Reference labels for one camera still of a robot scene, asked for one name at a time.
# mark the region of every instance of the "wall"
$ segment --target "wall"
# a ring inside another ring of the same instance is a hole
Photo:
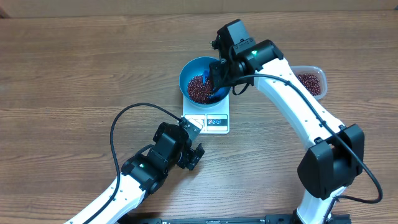
[[[397,0],[0,0],[9,17],[389,10]]]

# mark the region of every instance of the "robotic arm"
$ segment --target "robotic arm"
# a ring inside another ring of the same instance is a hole
[[[191,148],[201,129],[202,125],[194,119],[182,118],[178,125],[160,124],[153,138],[155,145],[143,147],[123,164],[119,187],[116,178],[97,199],[65,224],[113,224],[155,193],[174,165],[193,170],[205,153],[201,144],[195,150]],[[115,190],[116,195],[101,211]]]
[[[249,85],[256,86],[289,121],[306,150],[297,169],[305,193],[293,215],[288,215],[289,223],[340,223],[341,220],[333,219],[330,213],[338,197],[378,203],[382,199],[382,191],[376,178],[363,164],[364,133],[359,126],[346,127],[327,112],[295,77],[276,45],[270,40],[256,44],[239,19],[226,24],[217,34],[211,43],[220,54],[220,61],[210,64],[213,93],[221,87],[231,86],[233,93],[239,95]],[[236,94],[234,88],[239,84],[246,86]],[[140,105],[156,107],[145,103],[131,105],[118,114],[114,124],[123,112]],[[178,125],[162,123],[153,138],[155,145],[144,147],[128,159],[122,166],[120,178],[118,173],[102,195],[65,224],[115,223],[156,192],[175,164],[192,170],[204,154],[201,144],[195,150],[191,149],[192,141],[202,126],[193,119],[174,118],[179,120]],[[362,173],[362,169],[375,183],[379,198],[363,200],[339,196]],[[279,217],[267,215],[267,224],[281,223]],[[351,223],[349,217],[343,223]]]
[[[246,84],[243,91],[254,85],[276,105],[306,150],[297,169],[306,191],[292,220],[306,224],[331,221],[334,198],[362,173],[364,133],[356,124],[347,128],[327,112],[296,78],[272,41],[256,44],[239,19],[217,34],[211,43],[220,53],[220,61],[210,65],[213,92],[231,86],[239,95],[242,92],[235,93],[236,85]]]

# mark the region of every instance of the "blue bowl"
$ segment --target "blue bowl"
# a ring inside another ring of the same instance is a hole
[[[191,103],[194,105],[197,105],[202,108],[208,108],[212,107],[214,105],[217,105],[218,103],[221,102],[226,96],[228,96],[228,93],[231,89],[231,87],[223,87],[220,88],[216,95],[217,95],[217,100],[214,103],[211,104],[200,104],[196,103],[191,98],[188,96],[187,92],[187,87],[188,83],[191,81],[191,79],[195,76],[202,75],[205,70],[209,70],[209,64],[213,62],[217,62],[218,59],[212,58],[212,57],[198,57],[193,59],[192,61],[188,62],[181,71],[180,74],[180,89],[184,97],[186,97]]]

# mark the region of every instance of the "red beans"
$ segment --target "red beans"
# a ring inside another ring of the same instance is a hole
[[[321,86],[319,79],[314,74],[304,73],[296,75],[297,79],[313,96],[321,95]]]
[[[198,75],[191,79],[188,83],[187,92],[188,96],[196,103],[209,104],[209,96],[213,91],[213,84],[207,78],[206,83],[203,84],[202,76]]]

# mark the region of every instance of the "digital kitchen scale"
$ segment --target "digital kitchen scale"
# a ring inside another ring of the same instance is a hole
[[[209,64],[218,62],[212,57],[198,57],[188,62],[180,74],[180,89],[182,92],[182,114],[185,118],[193,118],[203,125],[200,134],[227,134],[229,133],[229,91],[231,87],[220,88],[216,101],[204,105],[190,99],[187,86],[192,78],[208,72]]]
[[[187,119],[193,118],[203,124],[200,134],[229,133],[229,95],[217,105],[207,108],[196,106],[183,97],[182,114]]]

